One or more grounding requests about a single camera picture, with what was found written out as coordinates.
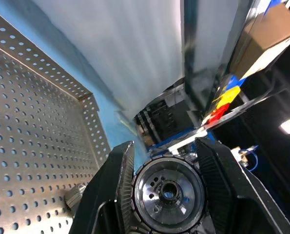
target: metal frame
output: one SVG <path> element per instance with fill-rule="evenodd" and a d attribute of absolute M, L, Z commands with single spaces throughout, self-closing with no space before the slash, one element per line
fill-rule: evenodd
<path fill-rule="evenodd" d="M 0 234 L 68 233 L 64 194 L 86 185 L 110 152 L 98 110 L 0 16 Z"/>

